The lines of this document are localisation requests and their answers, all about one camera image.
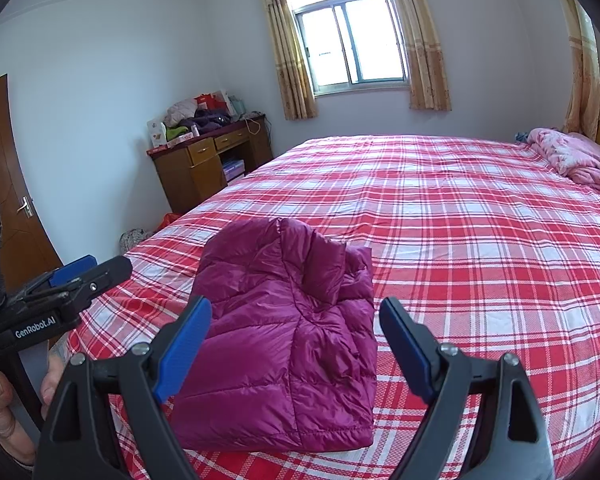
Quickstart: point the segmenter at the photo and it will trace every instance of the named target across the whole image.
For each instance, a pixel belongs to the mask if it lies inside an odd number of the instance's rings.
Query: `red and white plaid fabric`
[[[476,356],[518,354],[546,417],[557,476],[584,460],[600,436],[600,193],[522,145],[415,136],[306,142],[131,251],[132,279],[84,312],[72,349],[108,358],[151,340],[186,304],[209,238],[237,219],[276,216],[370,246],[376,308],[396,296],[440,341]],[[190,451],[200,477],[387,478],[425,407],[409,393],[377,321],[375,332],[373,446]],[[442,478],[459,472],[477,407],[477,399],[466,407]],[[125,423],[120,437],[131,474],[147,478]]]

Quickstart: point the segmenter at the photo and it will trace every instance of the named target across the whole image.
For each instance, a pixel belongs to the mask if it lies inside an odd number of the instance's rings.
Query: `window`
[[[289,0],[317,94],[405,86],[394,0]]]

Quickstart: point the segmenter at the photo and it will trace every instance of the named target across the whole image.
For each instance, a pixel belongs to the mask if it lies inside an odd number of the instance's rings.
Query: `folded puffer jacket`
[[[237,221],[205,246],[193,294],[211,328],[171,426],[185,449],[326,452],[373,443],[371,249],[292,219]]]

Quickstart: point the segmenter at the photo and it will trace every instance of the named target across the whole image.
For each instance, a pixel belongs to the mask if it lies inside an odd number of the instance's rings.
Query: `patterned curtain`
[[[304,49],[288,0],[262,0],[287,120],[318,116]]]
[[[411,108],[451,110],[445,61],[426,0],[395,0],[409,65]]]
[[[561,0],[573,58],[573,88],[565,132],[595,140],[600,116],[600,65],[591,18],[577,0]]]

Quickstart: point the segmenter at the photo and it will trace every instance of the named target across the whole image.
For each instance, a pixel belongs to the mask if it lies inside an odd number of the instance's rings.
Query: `metal screw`
[[[451,357],[458,355],[458,347],[451,343],[442,343],[442,345],[440,345],[440,351]]]
[[[520,364],[520,359],[517,355],[507,352],[504,354],[504,362],[511,366],[518,366]]]
[[[145,355],[151,349],[149,343],[136,343],[131,347],[133,355]]]
[[[71,357],[70,363],[73,366],[80,366],[83,362],[87,360],[87,357],[82,353],[77,353]]]

